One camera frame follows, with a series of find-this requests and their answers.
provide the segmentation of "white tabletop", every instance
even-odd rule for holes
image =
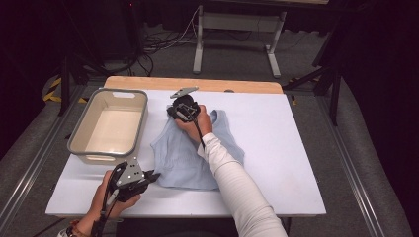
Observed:
[[[150,143],[168,117],[166,107],[174,91],[144,90],[148,118],[137,154],[142,170],[154,169]],[[258,184],[278,216],[312,216],[326,210],[307,154],[299,136],[287,96],[194,92],[208,112],[225,110],[231,133],[244,150],[244,168]],[[46,214],[80,216],[89,209],[96,188],[111,165],[87,165],[70,155],[46,208]],[[151,184],[141,200],[122,217],[230,216],[219,191],[168,189]]]

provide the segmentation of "folded cloth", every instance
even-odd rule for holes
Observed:
[[[243,164],[244,151],[235,143],[225,111],[209,113],[212,133],[238,162]],[[199,143],[168,118],[161,134],[151,142],[154,151],[154,173],[160,173],[157,184],[162,187],[215,190],[218,184],[209,164],[197,154]]]

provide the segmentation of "person's left hand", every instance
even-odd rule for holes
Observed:
[[[111,178],[111,174],[112,174],[112,171],[107,171],[105,173],[102,184],[98,187],[98,189],[95,192],[95,195],[93,197],[92,204],[90,206],[88,214],[89,213],[100,214],[101,209],[102,209],[102,204],[103,204],[103,201],[104,201],[106,186],[108,184],[109,179]],[[112,212],[109,215],[109,217],[110,218],[116,218],[116,217],[120,216],[120,214],[121,214],[121,212],[123,212],[123,210],[134,206],[139,201],[140,198],[141,198],[141,195],[136,195],[136,196],[132,197],[131,199],[127,200],[126,202],[117,201],[115,203],[115,206],[112,209]]]

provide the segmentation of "white long sleeve shirt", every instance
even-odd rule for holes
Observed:
[[[258,186],[221,145],[213,134],[203,137],[205,151],[200,146],[198,153],[209,163],[218,182],[222,198],[231,211],[241,237],[287,236],[281,220],[263,197]]]

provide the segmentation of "wooden table edge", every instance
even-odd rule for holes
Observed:
[[[281,85],[276,82],[124,76],[111,76],[105,82],[106,88],[173,90],[175,92],[183,87],[195,86],[198,86],[200,91],[231,90],[237,93],[284,94]]]

